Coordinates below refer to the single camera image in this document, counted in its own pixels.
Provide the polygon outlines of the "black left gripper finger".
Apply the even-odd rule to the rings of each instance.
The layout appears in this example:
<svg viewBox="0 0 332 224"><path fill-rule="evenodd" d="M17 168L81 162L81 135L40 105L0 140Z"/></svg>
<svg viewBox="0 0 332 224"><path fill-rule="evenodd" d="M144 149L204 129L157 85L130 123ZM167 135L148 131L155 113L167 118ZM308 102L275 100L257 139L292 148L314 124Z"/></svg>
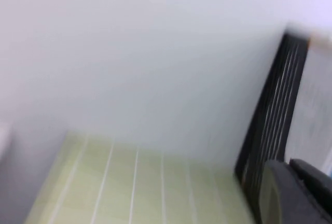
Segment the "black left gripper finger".
<svg viewBox="0 0 332 224"><path fill-rule="evenodd" d="M331 223L331 177L301 159L266 162L261 223Z"/></svg>

